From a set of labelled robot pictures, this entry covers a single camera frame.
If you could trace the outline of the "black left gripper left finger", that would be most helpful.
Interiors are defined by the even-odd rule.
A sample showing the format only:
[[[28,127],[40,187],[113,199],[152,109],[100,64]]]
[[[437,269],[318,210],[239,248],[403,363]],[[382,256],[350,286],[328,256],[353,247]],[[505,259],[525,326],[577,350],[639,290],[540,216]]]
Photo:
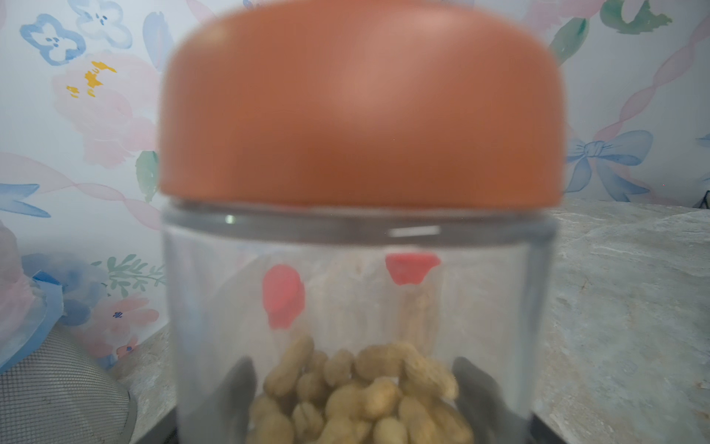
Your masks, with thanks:
[[[175,358],[177,406],[151,427],[140,443],[244,443],[250,430],[249,408],[258,383],[253,358],[242,356],[206,396],[190,400],[183,386],[195,372]]]

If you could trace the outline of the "orange jar lid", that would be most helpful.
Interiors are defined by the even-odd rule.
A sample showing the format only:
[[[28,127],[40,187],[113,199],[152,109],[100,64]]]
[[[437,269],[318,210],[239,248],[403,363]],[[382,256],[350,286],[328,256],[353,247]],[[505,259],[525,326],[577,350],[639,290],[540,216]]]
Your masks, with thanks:
[[[159,188],[194,202],[538,210],[562,197],[564,85],[523,27],[428,1],[292,1],[176,50]]]

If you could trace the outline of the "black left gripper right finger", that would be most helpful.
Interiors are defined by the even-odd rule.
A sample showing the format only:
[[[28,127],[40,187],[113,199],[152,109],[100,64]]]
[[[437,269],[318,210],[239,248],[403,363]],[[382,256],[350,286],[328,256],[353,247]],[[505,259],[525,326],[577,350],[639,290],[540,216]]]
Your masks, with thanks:
[[[451,371],[459,385],[454,403],[471,426],[475,443],[566,443],[536,414],[518,416],[508,409],[497,381],[467,358],[456,357]]]

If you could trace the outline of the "clear jar with orange lid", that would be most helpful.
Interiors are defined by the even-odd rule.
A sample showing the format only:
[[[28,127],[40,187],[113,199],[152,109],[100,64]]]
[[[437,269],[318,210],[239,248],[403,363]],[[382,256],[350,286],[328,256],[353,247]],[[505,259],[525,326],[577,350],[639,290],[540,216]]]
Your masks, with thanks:
[[[173,356],[195,370],[190,400],[253,358],[244,443],[475,443],[454,403],[459,356],[497,381],[508,409],[534,413],[554,207],[166,199]],[[398,286],[391,253],[441,264]]]

